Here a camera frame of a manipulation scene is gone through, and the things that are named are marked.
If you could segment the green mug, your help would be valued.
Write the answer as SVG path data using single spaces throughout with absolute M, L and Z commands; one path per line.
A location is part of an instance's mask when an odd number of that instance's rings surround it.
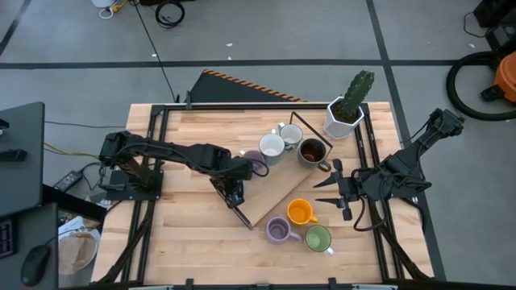
M 324 226 L 315 225 L 308 228 L 305 232 L 305 244 L 314 252 L 331 256 L 335 254 L 331 248 L 331 233 Z

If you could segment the plain white mug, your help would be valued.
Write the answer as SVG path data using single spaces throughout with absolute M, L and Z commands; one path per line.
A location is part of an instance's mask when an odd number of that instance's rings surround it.
M 284 150 L 285 142 L 276 129 L 271 129 L 270 133 L 260 138 L 259 151 L 268 166 L 276 165 L 280 161 Z

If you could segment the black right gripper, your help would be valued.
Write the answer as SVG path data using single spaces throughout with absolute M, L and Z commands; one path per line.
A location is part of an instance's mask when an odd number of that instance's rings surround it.
M 321 188 L 337 183 L 340 198 L 318 198 L 316 201 L 335 205 L 338 209 L 342 210 L 343 220 L 351 221 L 352 211 L 348 203 L 358 201 L 360 197 L 360 181 L 355 177 L 343 177 L 343 165 L 340 159 L 333 159 L 332 163 L 335 171 L 314 187 Z

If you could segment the black equipment case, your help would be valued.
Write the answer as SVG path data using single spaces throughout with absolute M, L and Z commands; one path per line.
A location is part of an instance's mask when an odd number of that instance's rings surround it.
M 516 51 L 516 0 L 481 0 L 473 15 L 493 51 Z

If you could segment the green cactus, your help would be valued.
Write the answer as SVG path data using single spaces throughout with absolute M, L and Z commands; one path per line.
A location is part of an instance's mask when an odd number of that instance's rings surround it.
M 356 120 L 357 110 L 360 104 L 368 95 L 372 84 L 375 81 L 375 73 L 362 70 L 353 78 L 347 92 L 344 95 L 341 108 L 339 110 L 341 117 L 345 122 L 354 122 Z

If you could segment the black board with orange stripes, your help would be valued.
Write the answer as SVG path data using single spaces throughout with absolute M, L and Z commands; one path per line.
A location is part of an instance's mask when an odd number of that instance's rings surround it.
M 189 91 L 192 102 L 306 102 L 288 93 L 204 69 Z

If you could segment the orange mug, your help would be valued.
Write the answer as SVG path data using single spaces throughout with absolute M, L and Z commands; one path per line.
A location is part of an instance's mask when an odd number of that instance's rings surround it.
M 318 222 L 311 203 L 305 199 L 292 200 L 287 207 L 287 216 L 292 223 L 297 225 Z

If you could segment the orange vacuum cleaner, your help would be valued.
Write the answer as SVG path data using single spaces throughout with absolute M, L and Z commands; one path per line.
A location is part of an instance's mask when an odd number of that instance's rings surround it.
M 516 51 L 501 60 L 493 85 L 481 92 L 481 98 L 487 102 L 505 98 L 516 103 Z

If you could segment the dark blue speckled mug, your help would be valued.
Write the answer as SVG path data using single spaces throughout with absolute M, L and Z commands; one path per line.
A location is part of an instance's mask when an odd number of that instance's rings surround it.
M 305 168 L 317 168 L 330 172 L 331 165 L 326 161 L 327 149 L 319 139 L 306 139 L 298 148 L 299 164 Z

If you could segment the black remote on desk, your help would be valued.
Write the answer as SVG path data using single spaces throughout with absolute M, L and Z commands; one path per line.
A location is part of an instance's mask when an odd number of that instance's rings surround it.
M 22 149 L 9 149 L 0 151 L 0 162 L 23 162 L 27 152 Z

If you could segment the white round device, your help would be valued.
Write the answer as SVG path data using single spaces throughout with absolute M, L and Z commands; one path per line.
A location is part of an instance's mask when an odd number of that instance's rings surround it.
M 99 9 L 98 16 L 101 19 L 110 19 L 113 17 L 113 6 L 119 0 L 90 0 L 92 4 Z

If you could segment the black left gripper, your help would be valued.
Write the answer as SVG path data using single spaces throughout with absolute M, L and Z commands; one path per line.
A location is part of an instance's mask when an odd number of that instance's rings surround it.
M 235 178 L 220 180 L 223 198 L 229 209 L 233 209 L 245 202 L 243 181 Z

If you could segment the white patterned mug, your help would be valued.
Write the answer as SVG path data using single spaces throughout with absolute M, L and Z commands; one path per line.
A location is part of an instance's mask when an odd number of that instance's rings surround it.
M 295 124 L 280 122 L 277 129 L 278 134 L 284 141 L 285 151 L 295 150 L 303 139 L 302 129 Z

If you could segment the black desk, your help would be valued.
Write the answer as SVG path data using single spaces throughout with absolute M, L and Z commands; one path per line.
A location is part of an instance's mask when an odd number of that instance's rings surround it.
M 57 290 L 57 205 L 44 203 L 44 103 L 0 110 L 0 290 Z M 23 284 L 29 252 L 49 248 L 44 274 Z

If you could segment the pale lavender mug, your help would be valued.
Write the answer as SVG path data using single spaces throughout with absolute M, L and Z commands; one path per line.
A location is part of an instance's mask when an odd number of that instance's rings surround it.
M 268 165 L 259 151 L 240 151 L 239 154 L 251 161 L 254 176 L 266 177 L 269 174 Z

